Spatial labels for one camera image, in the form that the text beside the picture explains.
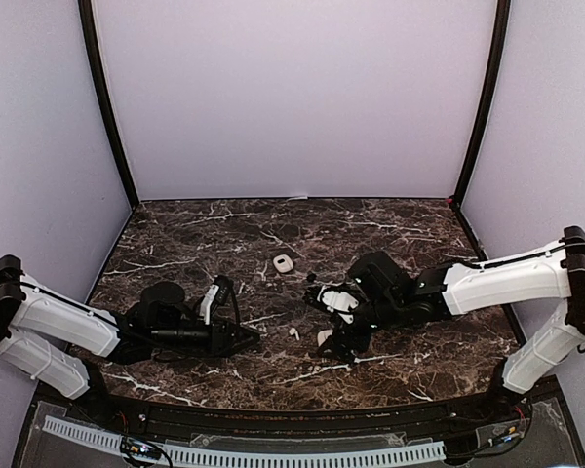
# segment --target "black pole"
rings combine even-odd
[[[113,113],[113,108],[110,104],[110,94],[106,87],[106,78],[104,77],[101,55],[99,54],[98,35],[96,34],[96,23],[94,20],[91,0],[78,0],[78,8],[80,9],[82,32],[85,37],[87,56],[89,57],[89,67],[91,68],[91,75],[94,79],[94,86],[96,88],[97,104],[99,105],[101,118],[104,122],[104,127],[106,128],[106,135],[108,136],[110,149],[113,153],[115,164],[117,165],[119,177],[124,185],[124,191],[126,192],[128,201],[134,209],[139,203],[137,189],[135,188],[133,177],[130,174],[124,146],[119,138],[117,122],[115,122],[115,114]]]
[[[489,110],[491,109],[491,102],[494,97],[498,70],[500,69],[500,60],[503,54],[503,46],[505,45],[510,5],[511,0],[498,0],[498,4],[496,5],[496,19],[494,21],[494,30],[491,36],[491,45],[489,47],[486,77],[481,91],[481,99],[479,100],[475,125],[472,129],[470,142],[468,143],[468,150],[466,151],[466,157],[464,158],[464,164],[461,168],[459,181],[455,187],[455,193],[450,197],[450,202],[457,207],[461,206],[464,197],[466,196],[466,192],[468,191],[468,184],[470,183],[472,173],[475,170],[477,156],[479,156],[481,143],[486,132]]]

